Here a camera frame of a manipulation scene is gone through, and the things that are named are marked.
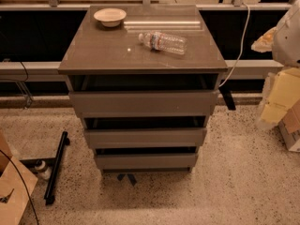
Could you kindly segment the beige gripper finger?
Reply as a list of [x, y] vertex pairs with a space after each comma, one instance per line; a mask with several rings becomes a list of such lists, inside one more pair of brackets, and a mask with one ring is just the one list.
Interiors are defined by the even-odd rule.
[[266, 53], [272, 51], [273, 38], [276, 32], [276, 27], [273, 27], [266, 31], [251, 45], [251, 50], [258, 53]]
[[287, 114], [300, 99], [300, 69], [289, 67], [279, 73], [269, 73], [262, 89], [262, 101], [258, 107], [256, 126], [269, 130]]

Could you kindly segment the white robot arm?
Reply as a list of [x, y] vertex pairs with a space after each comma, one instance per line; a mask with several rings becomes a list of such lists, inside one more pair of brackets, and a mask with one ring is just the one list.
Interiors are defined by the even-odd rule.
[[300, 0], [251, 49], [271, 52], [273, 59], [284, 66], [277, 74], [269, 73], [263, 85], [256, 126], [268, 130], [277, 126], [300, 99]]

